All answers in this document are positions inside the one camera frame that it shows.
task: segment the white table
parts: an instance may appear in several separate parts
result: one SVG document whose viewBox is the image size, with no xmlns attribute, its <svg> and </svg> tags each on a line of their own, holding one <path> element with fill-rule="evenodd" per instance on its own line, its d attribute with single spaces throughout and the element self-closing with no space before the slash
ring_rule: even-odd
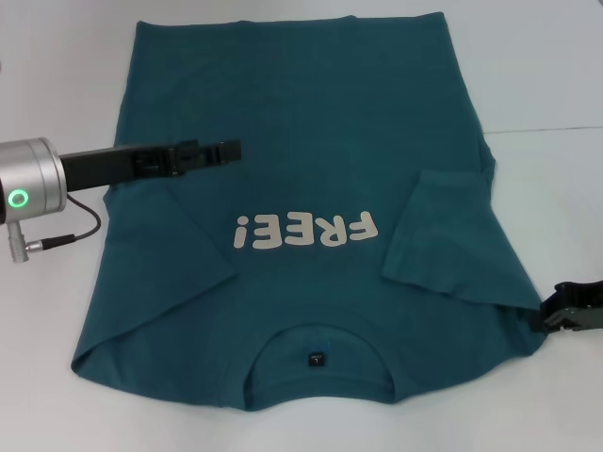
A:
<svg viewBox="0 0 603 452">
<path fill-rule="evenodd" d="M 0 141 L 47 136 L 63 153 L 110 146 L 137 20 L 436 10 L 447 14 L 486 132 L 603 126 L 597 0 L 0 0 Z M 541 295 L 560 281 L 603 279 L 603 129 L 487 140 L 499 163 L 495 211 Z M 105 214 L 103 192 L 77 197 Z M 69 205 L 24 222 L 24 232 L 41 238 L 85 231 L 90 222 Z M 97 234 L 20 266 L 0 239 L 2 451 L 601 450 L 603 331 L 555 333 L 530 358 L 395 406 L 315 398 L 245 413 L 159 402 L 79 379 L 69 363 L 103 239 Z"/>
</svg>

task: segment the teal t-shirt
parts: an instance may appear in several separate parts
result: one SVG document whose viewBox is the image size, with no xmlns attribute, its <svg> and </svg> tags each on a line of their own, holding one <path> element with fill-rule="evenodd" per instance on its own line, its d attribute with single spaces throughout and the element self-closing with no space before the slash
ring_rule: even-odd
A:
<svg viewBox="0 0 603 452">
<path fill-rule="evenodd" d="M 393 403 L 542 344 L 441 13 L 140 23 L 116 141 L 194 138 L 243 158 L 106 194 L 81 377 L 248 411 Z"/>
</svg>

